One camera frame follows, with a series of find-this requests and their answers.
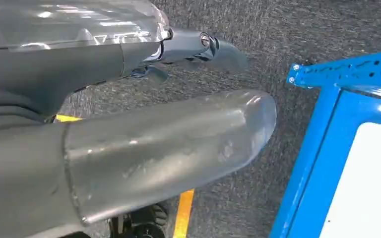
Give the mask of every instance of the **yellow floor marking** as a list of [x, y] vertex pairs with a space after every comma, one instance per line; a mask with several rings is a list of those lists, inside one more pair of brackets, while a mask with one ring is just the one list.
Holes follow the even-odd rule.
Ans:
[[70, 116], [64, 116], [64, 115], [56, 115], [56, 120], [65, 122], [65, 121], [77, 121], [81, 120], [82, 118], [75, 118], [75, 117], [70, 117]]
[[[56, 119], [61, 122], [77, 121], [82, 118], [75, 118], [63, 115], [56, 115]], [[179, 207], [176, 215], [176, 224], [173, 238], [186, 238], [188, 233], [189, 218], [191, 216], [194, 189], [180, 194]]]

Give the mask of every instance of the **scratched plastic surface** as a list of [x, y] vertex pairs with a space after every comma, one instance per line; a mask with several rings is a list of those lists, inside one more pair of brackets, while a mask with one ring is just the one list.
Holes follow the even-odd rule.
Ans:
[[252, 161], [276, 123], [274, 99], [238, 90], [70, 125], [66, 159], [85, 223], [153, 204]]
[[147, 0], [0, 0], [0, 49], [160, 42], [167, 16]]

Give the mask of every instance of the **blue shelf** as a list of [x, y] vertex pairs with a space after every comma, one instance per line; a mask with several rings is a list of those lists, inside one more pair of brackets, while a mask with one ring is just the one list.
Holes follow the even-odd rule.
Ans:
[[321, 92], [270, 237], [320, 235], [357, 128], [381, 124], [381, 53], [293, 64], [287, 82]]

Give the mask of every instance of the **screw head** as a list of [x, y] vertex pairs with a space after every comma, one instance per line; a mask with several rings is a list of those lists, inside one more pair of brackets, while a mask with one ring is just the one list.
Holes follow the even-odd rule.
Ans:
[[209, 36], [207, 36], [207, 35], [205, 35], [205, 34], [202, 34], [202, 35], [201, 35], [201, 43], [202, 43], [203, 46], [205, 46], [205, 47], [208, 48], [209, 45], [210, 45]]

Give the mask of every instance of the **gray carpet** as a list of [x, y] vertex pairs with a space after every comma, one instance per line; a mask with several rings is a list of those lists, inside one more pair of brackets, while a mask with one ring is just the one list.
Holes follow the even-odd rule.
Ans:
[[[196, 190], [189, 238], [268, 236], [302, 143], [318, 91], [285, 83], [293, 62], [323, 62], [381, 51], [381, 0], [154, 0], [172, 25], [233, 42], [250, 59], [248, 72], [187, 71], [171, 79], [114, 82], [70, 97], [62, 112], [80, 117], [119, 113], [213, 92], [254, 88], [278, 104], [277, 129], [246, 168]], [[178, 199], [166, 204], [175, 213]], [[172, 236], [174, 216], [169, 222]]]

